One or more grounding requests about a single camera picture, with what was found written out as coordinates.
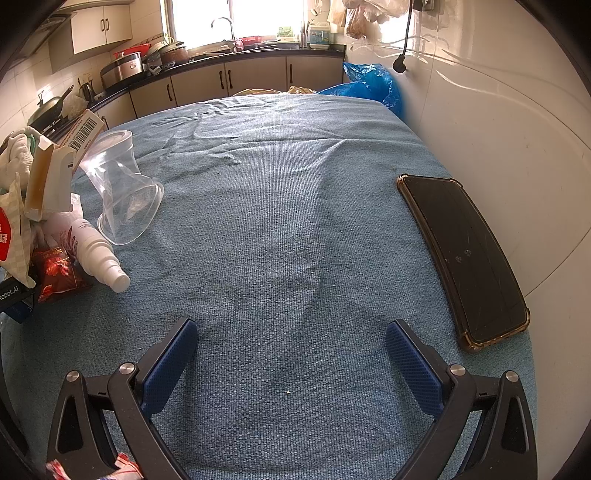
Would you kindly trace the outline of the white orange carton box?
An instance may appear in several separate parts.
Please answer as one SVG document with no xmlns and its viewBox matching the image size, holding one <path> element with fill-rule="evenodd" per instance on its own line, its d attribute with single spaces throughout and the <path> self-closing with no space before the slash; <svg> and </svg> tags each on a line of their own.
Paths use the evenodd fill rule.
<svg viewBox="0 0 591 480">
<path fill-rule="evenodd" d="M 105 130 L 105 123 L 86 109 L 60 144 L 41 136 L 35 149 L 26 190 L 24 213 L 32 221 L 54 213 L 70 212 L 73 173 Z"/>
</svg>

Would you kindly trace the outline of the blue plastic bag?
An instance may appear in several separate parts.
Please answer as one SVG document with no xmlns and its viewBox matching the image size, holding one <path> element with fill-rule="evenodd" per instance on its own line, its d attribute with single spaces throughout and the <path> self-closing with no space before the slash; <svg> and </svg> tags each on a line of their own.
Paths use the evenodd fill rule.
<svg viewBox="0 0 591 480">
<path fill-rule="evenodd" d="M 318 94 L 374 100 L 387 107 L 399 118 L 405 118 L 401 89 L 391 72 L 381 64 L 342 63 L 349 82 L 338 84 Z"/>
</svg>

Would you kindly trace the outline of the blue table cloth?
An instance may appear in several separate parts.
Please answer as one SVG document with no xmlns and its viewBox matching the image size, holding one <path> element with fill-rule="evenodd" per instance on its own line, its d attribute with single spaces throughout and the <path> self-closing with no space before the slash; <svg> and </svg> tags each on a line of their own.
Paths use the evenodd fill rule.
<svg viewBox="0 0 591 480">
<path fill-rule="evenodd" d="M 385 345 L 406 321 L 450 363 L 516 371 L 537 403 L 527 334 L 463 351 L 430 253 L 396 187 L 446 169 L 382 104 L 229 97 L 126 124 L 163 184 L 116 250 L 129 289 L 96 284 L 7 321 L 10 399 L 36 467 L 67 372 L 109 374 L 181 319 L 197 351 L 156 428 L 194 479 L 391 479 L 428 430 Z"/>
</svg>

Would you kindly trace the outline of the beige red paper bag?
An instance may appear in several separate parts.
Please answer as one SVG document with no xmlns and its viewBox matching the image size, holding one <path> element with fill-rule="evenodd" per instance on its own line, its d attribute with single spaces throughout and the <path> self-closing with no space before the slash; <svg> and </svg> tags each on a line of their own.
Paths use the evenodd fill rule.
<svg viewBox="0 0 591 480">
<path fill-rule="evenodd" d="M 8 191 L 1 195 L 1 267 L 27 288 L 34 288 L 29 275 L 32 255 L 32 231 L 24 214 L 20 176 L 16 174 Z"/>
</svg>

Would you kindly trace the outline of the lower kitchen cabinets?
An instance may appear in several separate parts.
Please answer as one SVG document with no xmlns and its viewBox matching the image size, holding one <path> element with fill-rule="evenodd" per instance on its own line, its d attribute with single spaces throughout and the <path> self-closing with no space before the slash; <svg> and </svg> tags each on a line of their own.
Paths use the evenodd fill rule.
<svg viewBox="0 0 591 480">
<path fill-rule="evenodd" d="M 247 89 L 319 91 L 342 83 L 345 54 L 338 51 L 274 50 L 228 54 L 144 76 L 92 108 L 113 128 L 161 110 L 230 97 Z"/>
</svg>

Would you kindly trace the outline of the upper wall cabinet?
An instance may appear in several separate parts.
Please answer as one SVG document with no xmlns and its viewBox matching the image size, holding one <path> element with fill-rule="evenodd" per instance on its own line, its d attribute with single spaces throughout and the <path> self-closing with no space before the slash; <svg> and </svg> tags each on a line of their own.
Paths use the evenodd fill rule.
<svg viewBox="0 0 591 480">
<path fill-rule="evenodd" d="M 130 5 L 106 4 L 74 10 L 48 40 L 57 72 L 132 39 Z"/>
</svg>

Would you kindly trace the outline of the yellow plastic bag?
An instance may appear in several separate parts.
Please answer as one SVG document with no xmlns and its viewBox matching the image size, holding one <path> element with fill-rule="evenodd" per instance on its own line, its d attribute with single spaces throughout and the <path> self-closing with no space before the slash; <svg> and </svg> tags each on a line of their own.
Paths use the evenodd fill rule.
<svg viewBox="0 0 591 480">
<path fill-rule="evenodd" d="M 247 95 L 266 95 L 266 94 L 294 94 L 294 95 L 311 95 L 317 91 L 308 87 L 290 86 L 287 91 L 270 89 L 270 88 L 246 88 L 236 92 L 233 96 L 247 96 Z"/>
</svg>

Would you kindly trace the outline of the clear plastic cup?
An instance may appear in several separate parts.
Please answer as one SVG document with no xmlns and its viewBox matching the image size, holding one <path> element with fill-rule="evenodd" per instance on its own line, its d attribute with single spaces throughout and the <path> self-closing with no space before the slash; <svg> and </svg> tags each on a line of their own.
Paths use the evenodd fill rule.
<svg viewBox="0 0 591 480">
<path fill-rule="evenodd" d="M 138 239 L 154 219 L 164 189 L 140 172 L 132 133 L 108 130 L 100 134 L 80 167 L 102 198 L 102 213 L 97 219 L 101 234 L 114 245 Z"/>
</svg>

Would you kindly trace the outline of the black smartphone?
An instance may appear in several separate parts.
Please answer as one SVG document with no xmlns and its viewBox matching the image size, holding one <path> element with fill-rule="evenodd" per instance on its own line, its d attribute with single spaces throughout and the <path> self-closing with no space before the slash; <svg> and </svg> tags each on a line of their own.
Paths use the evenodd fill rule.
<svg viewBox="0 0 591 480">
<path fill-rule="evenodd" d="M 463 185 L 403 174 L 396 186 L 433 258 L 459 345 L 478 351 L 526 331 L 531 314 L 517 278 Z"/>
</svg>

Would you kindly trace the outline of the white spray bottle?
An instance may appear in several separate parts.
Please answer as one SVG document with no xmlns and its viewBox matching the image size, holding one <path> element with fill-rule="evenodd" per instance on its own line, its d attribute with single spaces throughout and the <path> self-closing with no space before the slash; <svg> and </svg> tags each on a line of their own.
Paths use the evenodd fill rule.
<svg viewBox="0 0 591 480">
<path fill-rule="evenodd" d="M 111 244 L 87 220 L 74 220 L 67 239 L 71 252 L 86 274 L 115 293 L 123 293 L 129 288 L 130 278 L 123 271 Z"/>
</svg>

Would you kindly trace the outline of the red snack packet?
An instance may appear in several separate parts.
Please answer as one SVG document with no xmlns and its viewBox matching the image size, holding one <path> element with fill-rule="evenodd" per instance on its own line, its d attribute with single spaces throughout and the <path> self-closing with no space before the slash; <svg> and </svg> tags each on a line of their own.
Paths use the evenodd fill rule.
<svg viewBox="0 0 591 480">
<path fill-rule="evenodd" d="M 91 288 L 81 268 L 62 247 L 35 249 L 31 261 L 38 278 L 38 303 L 55 302 Z"/>
</svg>

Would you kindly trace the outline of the hanging plastic bags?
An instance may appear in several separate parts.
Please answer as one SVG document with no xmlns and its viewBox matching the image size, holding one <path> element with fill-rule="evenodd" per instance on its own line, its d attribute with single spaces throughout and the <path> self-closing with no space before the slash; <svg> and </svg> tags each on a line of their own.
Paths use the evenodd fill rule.
<svg viewBox="0 0 591 480">
<path fill-rule="evenodd" d="M 332 0 L 329 2 L 329 24 L 342 28 L 353 39 L 366 37 L 370 24 L 384 24 L 410 10 L 411 1 L 400 0 Z"/>
</svg>

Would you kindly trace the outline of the black wok with lid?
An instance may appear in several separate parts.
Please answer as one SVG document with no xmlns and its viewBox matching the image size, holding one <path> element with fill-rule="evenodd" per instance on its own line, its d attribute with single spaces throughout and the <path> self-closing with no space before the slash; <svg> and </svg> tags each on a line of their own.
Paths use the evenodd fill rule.
<svg viewBox="0 0 591 480">
<path fill-rule="evenodd" d="M 50 126 L 60 117 L 64 100 L 72 90 L 73 85 L 66 89 L 61 96 L 55 96 L 47 102 L 43 102 L 43 99 L 40 99 L 38 108 L 29 118 L 27 125 L 39 132 Z"/>
</svg>

